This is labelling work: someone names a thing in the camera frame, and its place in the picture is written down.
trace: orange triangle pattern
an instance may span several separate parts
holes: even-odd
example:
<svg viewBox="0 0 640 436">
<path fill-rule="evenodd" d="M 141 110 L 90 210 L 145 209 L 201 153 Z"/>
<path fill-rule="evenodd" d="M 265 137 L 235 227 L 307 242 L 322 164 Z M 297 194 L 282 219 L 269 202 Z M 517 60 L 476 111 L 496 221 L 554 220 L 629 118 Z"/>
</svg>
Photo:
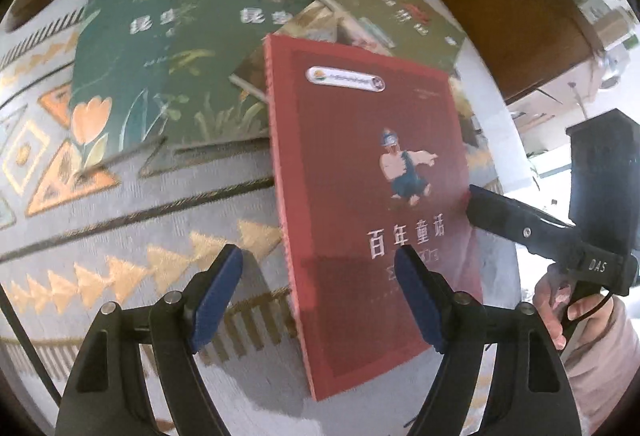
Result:
<svg viewBox="0 0 640 436">
<path fill-rule="evenodd" d="M 29 202 L 27 217 L 120 184 L 118 178 L 106 170 L 94 172 L 85 180 L 77 178 L 74 165 L 78 156 L 76 147 L 65 140 Z"/>
<path fill-rule="evenodd" d="M 60 123 L 65 129 L 71 127 L 71 113 L 69 101 L 71 100 L 71 83 L 65 83 L 52 89 L 38 98 L 38 103 L 51 117 Z"/>
<path fill-rule="evenodd" d="M 252 252 L 258 263 L 261 263 L 280 242 L 280 229 L 274 226 L 239 219 L 238 229 L 241 234 L 238 246 Z M 106 262 L 109 275 L 106 277 L 76 262 L 74 263 L 76 283 L 49 270 L 47 276 L 49 276 L 50 288 L 46 288 L 27 274 L 28 291 L 11 281 L 9 296 L 20 312 L 24 312 L 28 305 L 33 305 L 36 313 L 42 313 L 46 305 L 53 302 L 58 313 L 62 314 L 76 295 L 80 295 L 82 304 L 89 309 L 107 289 L 111 289 L 116 301 L 123 304 L 147 276 L 153 276 L 158 293 L 162 295 L 190 265 L 194 264 L 200 269 L 206 269 L 225 244 L 232 242 L 223 237 L 210 237 L 196 231 L 191 232 L 190 238 L 193 246 L 193 255 L 190 256 L 149 244 L 146 247 L 147 267 L 108 255 Z"/>
</svg>

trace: metal screw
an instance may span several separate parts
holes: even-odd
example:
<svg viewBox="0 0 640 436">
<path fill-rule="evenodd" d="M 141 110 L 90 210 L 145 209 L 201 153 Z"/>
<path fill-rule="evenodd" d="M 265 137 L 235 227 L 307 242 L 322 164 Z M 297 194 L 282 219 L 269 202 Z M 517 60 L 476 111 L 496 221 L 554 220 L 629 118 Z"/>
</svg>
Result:
<svg viewBox="0 0 640 436">
<path fill-rule="evenodd" d="M 521 302 L 520 304 L 518 304 L 518 310 L 520 311 L 520 313 L 524 313 L 525 315 L 533 315 L 536 312 L 533 304 L 530 304 L 528 302 Z"/>
<path fill-rule="evenodd" d="M 181 298 L 182 298 L 182 294 L 179 291 L 170 291 L 164 294 L 164 297 L 162 297 L 164 299 L 164 302 L 166 302 L 167 304 L 175 304 L 177 303 Z"/>
<path fill-rule="evenodd" d="M 115 310 L 116 310 L 115 302 L 105 302 L 100 308 L 100 313 L 102 313 L 103 315 L 109 315 L 110 313 L 113 313 Z"/>
<path fill-rule="evenodd" d="M 453 294 L 453 300 L 460 305 L 466 306 L 471 304 L 471 295 L 463 291 L 456 291 Z"/>
</svg>

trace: plant illustration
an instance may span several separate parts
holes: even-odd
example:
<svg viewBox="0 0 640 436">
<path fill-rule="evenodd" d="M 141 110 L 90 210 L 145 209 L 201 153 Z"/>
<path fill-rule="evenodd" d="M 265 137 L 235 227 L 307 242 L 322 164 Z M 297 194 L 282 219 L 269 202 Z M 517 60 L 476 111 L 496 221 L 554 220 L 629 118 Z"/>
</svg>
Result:
<svg viewBox="0 0 640 436">
<path fill-rule="evenodd" d="M 211 50 L 188 50 L 176 53 L 171 57 L 172 65 L 169 67 L 169 74 L 174 74 L 179 69 L 187 69 L 193 76 L 198 76 L 200 70 L 191 65 L 194 60 L 198 58 L 205 58 L 208 56 L 215 56 L 215 52 Z"/>
<path fill-rule="evenodd" d="M 123 151 L 125 143 L 141 143 L 146 140 L 153 132 L 153 135 L 159 136 L 164 132 L 164 127 L 169 120 L 178 121 L 182 117 L 182 111 L 176 107 L 176 104 L 184 104 L 189 101 L 189 97 L 185 94 L 162 94 L 153 95 L 152 99 L 158 110 L 149 121 L 149 97 L 148 89 L 143 89 L 138 93 L 134 101 L 127 111 L 122 128 L 120 129 L 120 137 L 118 142 L 118 151 Z M 134 135 L 133 139 L 126 139 L 129 135 Z"/>
<path fill-rule="evenodd" d="M 203 109 L 196 112 L 193 117 L 204 142 L 226 138 L 258 137 L 267 134 L 266 123 L 263 123 L 263 119 L 259 116 L 266 105 L 262 102 L 255 102 L 244 111 L 243 104 L 248 96 L 249 93 L 242 91 L 238 104 L 226 109 L 226 111 L 215 112 L 211 108 L 210 93 L 205 93 Z"/>
</svg>

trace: blue gripper pad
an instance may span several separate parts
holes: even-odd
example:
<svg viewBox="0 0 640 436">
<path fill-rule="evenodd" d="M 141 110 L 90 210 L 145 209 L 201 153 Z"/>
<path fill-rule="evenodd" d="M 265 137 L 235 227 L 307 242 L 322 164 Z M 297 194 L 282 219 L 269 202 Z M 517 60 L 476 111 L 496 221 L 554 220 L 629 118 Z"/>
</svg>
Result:
<svg viewBox="0 0 640 436">
<path fill-rule="evenodd" d="M 442 332 L 442 315 L 430 293 L 433 286 L 430 286 L 429 270 L 410 246 L 403 246 L 396 251 L 394 266 L 396 278 L 422 338 L 438 353 L 444 354 L 447 342 Z"/>
<path fill-rule="evenodd" d="M 190 296 L 185 305 L 185 318 L 193 324 L 189 345 L 194 354 L 211 341 L 241 275 L 242 251 L 227 244 L 210 268 L 194 275 L 185 288 L 185 294 L 195 295 L 195 301 Z"/>
</svg>

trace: black cable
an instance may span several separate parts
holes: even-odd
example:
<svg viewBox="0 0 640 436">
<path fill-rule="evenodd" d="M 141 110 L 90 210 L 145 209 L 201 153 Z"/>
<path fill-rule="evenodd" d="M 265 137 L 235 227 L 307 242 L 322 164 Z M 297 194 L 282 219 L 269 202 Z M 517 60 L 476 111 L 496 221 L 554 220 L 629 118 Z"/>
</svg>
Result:
<svg viewBox="0 0 640 436">
<path fill-rule="evenodd" d="M 14 307 L 11 305 L 11 302 L 9 302 L 9 297 L 6 296 L 4 288 L 1 284 L 0 310 L 2 310 L 2 313 L 4 314 L 7 322 L 9 322 L 11 329 L 14 331 L 18 342 L 20 342 L 20 345 L 24 349 L 24 352 L 27 354 L 27 358 L 29 358 L 31 365 L 33 365 L 33 369 L 35 369 L 36 373 L 38 373 L 42 384 L 53 398 L 53 401 L 56 402 L 56 405 L 60 406 L 60 393 L 58 392 L 58 389 L 56 389 L 56 386 L 49 376 L 47 369 L 44 367 L 44 364 L 38 356 L 38 353 L 36 353 L 36 349 L 33 347 L 33 344 L 31 343 L 27 332 L 24 330 L 24 327 L 22 327 L 20 319 L 18 318 L 18 315 L 15 314 Z"/>
<path fill-rule="evenodd" d="M 604 299 L 602 301 L 600 301 L 596 307 L 591 308 L 584 315 L 580 315 L 577 319 L 572 320 L 571 321 L 572 324 L 578 324 L 578 323 L 582 322 L 583 320 L 585 320 L 586 318 L 591 317 L 592 315 L 596 314 L 600 310 L 600 308 L 602 308 L 611 297 L 613 297 L 613 292 L 612 291 L 607 293 L 606 297 L 604 297 Z"/>
</svg>

